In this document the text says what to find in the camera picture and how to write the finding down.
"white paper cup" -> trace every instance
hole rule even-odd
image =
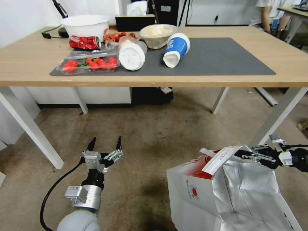
[[[121,65],[130,71],[140,69],[145,62],[148,47],[144,42],[124,44],[119,52]]]
[[[175,33],[168,38],[163,60],[168,67],[174,68],[189,51],[189,38],[182,33]]]

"tissue box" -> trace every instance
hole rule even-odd
[[[155,24],[155,15],[145,16],[116,16],[116,27],[118,31],[140,31],[142,28]]]

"cherry tomato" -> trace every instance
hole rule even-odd
[[[90,65],[90,63],[93,62],[93,61],[94,61],[94,59],[88,58],[88,59],[86,60],[86,63],[87,63],[88,65]]]
[[[107,69],[107,63],[104,60],[99,60],[98,65],[101,69]]]
[[[78,62],[76,62],[76,61],[74,61],[74,60],[68,61],[67,64],[69,64],[70,66],[74,66],[74,67],[77,67],[77,66],[78,66]]]
[[[90,69],[93,71],[93,70],[97,70],[98,68],[99,68],[99,65],[98,65],[98,63],[96,63],[96,62],[91,62],[90,64],[89,64],[89,66],[90,66]]]
[[[100,59],[100,58],[94,59],[94,62],[97,62],[97,63],[99,63],[99,62],[101,62],[101,61],[103,61],[103,60]]]
[[[63,65],[63,70],[67,73],[71,73],[76,69],[75,66],[71,66],[69,63]]]
[[[111,57],[109,58],[109,61],[108,61],[108,68],[110,70],[114,70],[116,68],[116,65],[117,65],[117,61],[114,57]]]
[[[109,58],[109,61],[108,61],[108,63],[109,64],[117,64],[117,61],[116,61],[116,59],[114,58],[114,57],[111,57],[111,58]]]

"soda can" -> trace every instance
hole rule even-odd
[[[100,50],[101,43],[98,37],[78,37],[72,35],[70,37],[70,46],[71,48],[79,48],[84,50]]]

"desk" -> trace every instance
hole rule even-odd
[[[286,15],[291,16],[295,20],[294,25],[285,39],[286,43],[290,43],[301,24],[304,21],[308,22],[308,12],[296,10],[291,7],[279,7],[278,9],[284,11]]]
[[[214,111],[228,87],[293,87],[250,143],[264,143],[308,90],[308,55],[254,27],[183,27],[191,38],[230,37],[276,72],[274,76],[50,76],[71,51],[66,39],[43,39],[35,32],[0,50],[0,101],[55,168],[63,161],[9,86],[72,87],[222,87]],[[80,105],[87,108],[80,98]]]

